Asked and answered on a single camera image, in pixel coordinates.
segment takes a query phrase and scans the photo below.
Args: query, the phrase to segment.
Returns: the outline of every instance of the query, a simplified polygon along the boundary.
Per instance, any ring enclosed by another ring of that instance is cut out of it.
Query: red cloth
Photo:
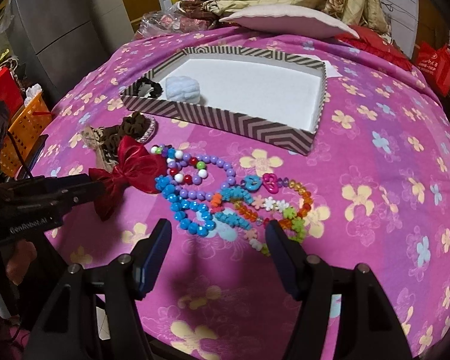
[[[412,71],[412,63],[408,60],[408,58],[391,44],[385,42],[385,40],[383,40],[378,33],[367,27],[350,27],[358,33],[360,39],[355,39],[348,33],[336,35],[336,39],[339,39],[359,50],[379,56],[385,61],[391,62],[405,71]]]
[[[4,101],[10,111],[10,119],[23,105],[23,98],[8,67],[0,69],[0,100]]]
[[[88,174],[93,181],[105,184],[104,195],[94,201],[96,213],[105,221],[112,216],[129,185],[146,193],[158,193],[155,178],[167,174],[167,162],[161,155],[149,154],[142,144],[125,135],[118,145],[118,165],[112,173],[90,168]]]
[[[446,96],[450,90],[450,54],[445,45],[435,50],[426,42],[420,45],[416,66],[435,91]]]

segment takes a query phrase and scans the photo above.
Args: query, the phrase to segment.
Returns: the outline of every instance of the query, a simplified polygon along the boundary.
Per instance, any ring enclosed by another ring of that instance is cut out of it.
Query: metal bolt
[[[118,261],[120,264],[126,264],[132,261],[132,257],[129,254],[121,254],[118,256]]]
[[[68,267],[68,272],[71,274],[75,274],[80,271],[80,269],[82,269],[82,266],[80,264],[72,264]]]
[[[318,264],[320,262],[320,257],[315,254],[309,254],[307,256],[307,262],[309,264]]]
[[[370,267],[367,264],[364,264],[363,262],[358,264],[356,268],[363,274],[367,274],[368,272],[370,272]]]

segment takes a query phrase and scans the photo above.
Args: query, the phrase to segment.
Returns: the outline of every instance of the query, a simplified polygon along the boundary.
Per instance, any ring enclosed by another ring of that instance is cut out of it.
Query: human hand
[[[7,277],[16,286],[19,285],[27,273],[30,263],[37,258],[35,245],[25,239],[15,244],[12,257],[8,260],[5,271]]]

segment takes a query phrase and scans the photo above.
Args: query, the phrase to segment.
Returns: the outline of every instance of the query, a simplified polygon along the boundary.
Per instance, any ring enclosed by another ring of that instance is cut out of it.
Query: red bow
[[[149,154],[143,145],[125,135],[118,145],[118,164],[112,173],[97,168],[88,171],[93,181],[105,184],[105,193],[94,201],[96,213],[102,221],[110,218],[129,185],[146,193],[158,193],[155,178],[166,173],[167,162],[164,157]]]

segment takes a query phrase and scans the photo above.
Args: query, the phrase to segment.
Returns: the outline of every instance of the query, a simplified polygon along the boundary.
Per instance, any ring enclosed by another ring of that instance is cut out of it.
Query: pink floral bedsheet
[[[305,184],[314,199],[306,251],[335,266],[368,263],[414,355],[439,340],[450,326],[450,125],[416,69],[408,73],[342,45],[239,28],[138,40],[117,50],[55,107],[58,116],[44,132],[49,138],[33,173],[65,176],[94,167],[94,153],[80,141],[84,126],[120,123],[130,114],[119,97],[123,88],[176,50],[200,44],[329,60],[343,76],[328,79],[313,151],[303,157],[164,117],[157,117],[152,143],[220,156],[238,176],[275,172]],[[221,177],[211,170],[200,187],[213,191]],[[290,190],[279,198],[300,204]],[[162,196],[129,187],[110,220],[100,222],[92,204],[79,206],[49,237],[68,262],[93,267],[129,252],[159,218],[172,221],[174,234],[155,289],[138,303],[145,331],[207,360],[280,359],[299,304],[284,292],[271,259],[254,250],[242,230],[219,223],[207,238],[190,236]],[[336,296],[324,360],[332,358],[339,309]]]

